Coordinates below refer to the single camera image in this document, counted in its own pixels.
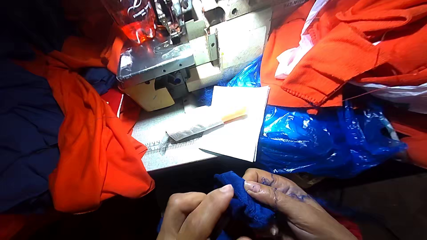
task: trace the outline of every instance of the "white plastic bag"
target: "white plastic bag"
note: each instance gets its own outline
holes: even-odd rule
[[[301,31],[301,40],[299,41],[299,46],[288,49],[277,56],[277,61],[279,65],[277,67],[275,78],[285,79],[294,67],[299,63],[301,58],[313,47],[311,42],[311,37],[309,34],[306,34],[305,31],[313,22],[313,19],[316,17],[318,12],[328,3],[329,0],[317,0],[313,7],[310,10],[310,13],[305,20],[304,27]]]
[[[389,87],[377,83],[350,82],[362,87],[366,91],[372,91],[371,95],[378,98],[399,103],[408,104],[409,111],[427,114],[427,83],[418,86]]]

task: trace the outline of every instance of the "red liquid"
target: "red liquid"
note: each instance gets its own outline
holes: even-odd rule
[[[154,21],[151,23],[148,21],[138,21],[122,27],[123,32],[126,36],[141,44],[145,40],[153,38],[156,35],[156,25]]]
[[[143,6],[144,5],[137,9],[122,11],[123,16],[127,16],[128,18],[135,21],[133,23],[124,25],[122,27],[122,31],[129,39],[139,44],[143,43],[147,39],[153,38],[156,35],[154,10],[151,8],[150,3],[145,5],[145,10]]]

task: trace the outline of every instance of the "orange garment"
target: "orange garment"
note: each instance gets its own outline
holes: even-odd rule
[[[405,111],[396,108],[386,109],[386,116],[393,128],[406,137],[401,141],[408,144],[408,156],[420,167],[427,168],[427,114]]]
[[[68,37],[61,52],[36,52],[36,60],[20,64],[48,80],[65,115],[58,134],[59,163],[49,176],[55,209],[81,213],[115,195],[144,196],[154,181],[141,161],[147,148],[128,134],[137,114],[121,122],[77,73],[82,67],[116,72],[125,38],[100,1],[63,3],[67,19],[75,21],[84,36]]]
[[[261,84],[274,88],[269,104],[341,105],[340,88],[350,79],[375,82],[372,77],[387,77],[382,84],[394,79],[392,84],[408,85],[414,83],[414,77],[408,74],[421,74],[425,69],[425,1],[359,0],[348,10],[345,8],[349,4],[342,2],[345,0],[331,0],[325,12],[320,13],[319,22],[309,30],[316,44],[285,80],[274,78],[278,64],[275,58],[297,46],[296,34],[300,33],[303,20],[298,26],[288,22],[273,31],[275,35],[272,33],[273,38],[269,39],[261,65]],[[380,40],[377,46],[372,45]]]

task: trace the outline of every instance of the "white paper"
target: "white paper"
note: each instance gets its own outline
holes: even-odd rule
[[[215,86],[213,90],[212,106],[246,106],[246,115],[205,131],[199,148],[254,162],[270,87]]]

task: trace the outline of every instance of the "orange knit fabric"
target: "orange knit fabric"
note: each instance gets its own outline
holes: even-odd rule
[[[425,19],[422,19],[427,16],[425,1],[359,0],[347,11],[345,8],[349,5],[342,4],[344,1],[331,0],[327,4],[319,22],[313,26],[316,30],[310,33],[314,32],[318,42],[285,80],[274,78],[278,64],[275,58],[284,50],[297,46],[299,36],[296,35],[303,21],[299,26],[291,26],[296,23],[288,22],[273,31],[275,35],[270,37],[268,52],[263,58],[266,62],[261,66],[262,85],[275,85],[269,104],[288,107],[341,105],[340,88],[352,78],[375,82],[371,77],[389,77],[388,80],[393,81],[391,84],[406,84],[414,82],[414,77],[407,74],[419,74],[423,70],[427,59],[423,51],[427,48],[426,40],[421,37],[427,34]],[[338,8],[343,8],[342,12],[338,12]],[[331,12],[337,12],[336,19],[331,17]],[[362,73],[363,76],[367,73],[369,78],[360,77]]]

